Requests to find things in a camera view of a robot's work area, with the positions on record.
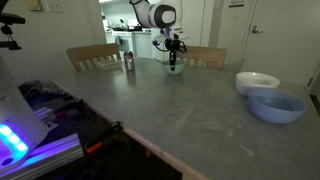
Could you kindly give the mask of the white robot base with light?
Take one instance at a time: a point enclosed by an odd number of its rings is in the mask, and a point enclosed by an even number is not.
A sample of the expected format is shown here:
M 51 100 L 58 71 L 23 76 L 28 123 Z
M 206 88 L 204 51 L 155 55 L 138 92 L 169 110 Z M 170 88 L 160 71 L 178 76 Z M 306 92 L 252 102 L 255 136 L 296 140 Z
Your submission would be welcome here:
M 48 132 L 49 128 L 36 117 L 0 58 L 0 172 L 23 163 Z

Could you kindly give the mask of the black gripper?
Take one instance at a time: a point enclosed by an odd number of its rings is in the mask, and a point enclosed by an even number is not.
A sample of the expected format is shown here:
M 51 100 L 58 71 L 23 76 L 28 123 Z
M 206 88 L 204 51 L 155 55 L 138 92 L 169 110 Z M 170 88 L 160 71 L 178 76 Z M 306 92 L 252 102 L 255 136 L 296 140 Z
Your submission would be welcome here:
M 170 50 L 169 53 L 169 65 L 171 67 L 171 71 L 175 71 L 175 61 L 176 61 L 176 52 L 179 51 L 185 53 L 187 51 L 186 45 L 183 41 L 180 40 L 165 40 L 165 47 Z

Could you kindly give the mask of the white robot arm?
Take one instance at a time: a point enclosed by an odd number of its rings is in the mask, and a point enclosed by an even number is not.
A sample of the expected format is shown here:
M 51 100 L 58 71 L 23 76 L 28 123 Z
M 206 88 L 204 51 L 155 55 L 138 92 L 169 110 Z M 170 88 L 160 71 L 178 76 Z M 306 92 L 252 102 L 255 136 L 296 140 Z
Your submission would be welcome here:
M 156 4 L 148 0 L 129 0 L 129 3 L 141 26 L 160 30 L 160 34 L 152 40 L 152 45 L 159 51 L 169 52 L 170 70 L 174 71 L 176 52 L 187 51 L 184 40 L 188 36 L 182 28 L 182 0 L 161 0 Z

